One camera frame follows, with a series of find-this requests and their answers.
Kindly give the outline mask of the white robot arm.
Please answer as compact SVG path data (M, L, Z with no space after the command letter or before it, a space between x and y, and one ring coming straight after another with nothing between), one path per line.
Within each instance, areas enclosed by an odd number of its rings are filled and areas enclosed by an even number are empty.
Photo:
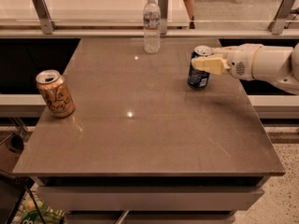
M234 78L264 81L291 94L299 94L298 46L281 47L242 44L222 48L200 46L192 67L209 74L229 74Z

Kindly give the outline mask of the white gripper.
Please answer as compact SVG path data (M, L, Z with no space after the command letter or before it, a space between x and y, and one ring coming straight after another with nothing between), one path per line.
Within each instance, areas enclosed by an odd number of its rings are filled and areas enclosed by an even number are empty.
M262 44L243 44L240 46L213 48L213 54L220 57L193 58L192 66L197 70L214 75L222 75L230 70L230 74L233 77L252 81L254 60L262 46Z

